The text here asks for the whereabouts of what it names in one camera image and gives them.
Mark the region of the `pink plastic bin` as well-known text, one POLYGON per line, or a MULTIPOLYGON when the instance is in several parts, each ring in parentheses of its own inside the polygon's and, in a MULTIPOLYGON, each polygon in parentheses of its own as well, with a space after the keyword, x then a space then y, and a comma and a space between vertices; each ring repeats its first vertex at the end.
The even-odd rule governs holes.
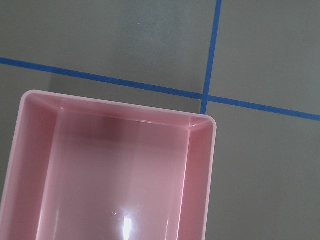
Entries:
POLYGON ((207 115, 30 90, 0 237, 203 240, 216 132, 207 115))

